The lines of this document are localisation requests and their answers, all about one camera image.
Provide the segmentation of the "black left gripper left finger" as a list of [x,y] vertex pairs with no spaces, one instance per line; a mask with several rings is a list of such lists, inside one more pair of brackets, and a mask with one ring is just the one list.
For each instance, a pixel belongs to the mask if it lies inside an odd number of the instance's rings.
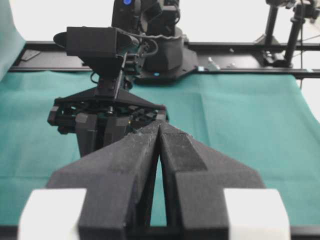
[[159,157],[159,121],[56,170],[48,189],[87,190],[78,222],[82,240],[124,240],[150,226]]

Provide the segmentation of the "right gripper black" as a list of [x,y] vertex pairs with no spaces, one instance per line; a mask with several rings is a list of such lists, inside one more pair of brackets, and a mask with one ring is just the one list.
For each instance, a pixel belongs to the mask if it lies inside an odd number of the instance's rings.
[[168,121],[163,104],[145,100],[121,86],[121,81],[99,80],[97,86],[54,100],[47,122],[61,134],[76,133],[79,153],[84,157],[96,149],[97,126],[104,131],[103,146],[121,140],[134,128],[152,121]]

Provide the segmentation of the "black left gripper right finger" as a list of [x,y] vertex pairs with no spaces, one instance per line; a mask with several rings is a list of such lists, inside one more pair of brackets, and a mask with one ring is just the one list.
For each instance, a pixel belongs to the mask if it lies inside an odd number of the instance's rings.
[[168,123],[159,126],[167,224],[184,240],[227,240],[225,188],[263,189],[257,171]]

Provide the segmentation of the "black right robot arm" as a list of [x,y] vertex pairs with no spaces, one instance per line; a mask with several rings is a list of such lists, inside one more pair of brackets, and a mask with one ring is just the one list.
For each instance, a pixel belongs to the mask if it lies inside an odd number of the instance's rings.
[[98,77],[93,88],[56,98],[47,119],[61,134],[76,134],[81,156],[169,119],[164,105],[131,88],[134,81],[176,80],[198,67],[177,27],[180,18],[177,0],[116,0],[111,26],[69,26],[54,36],[55,44]]

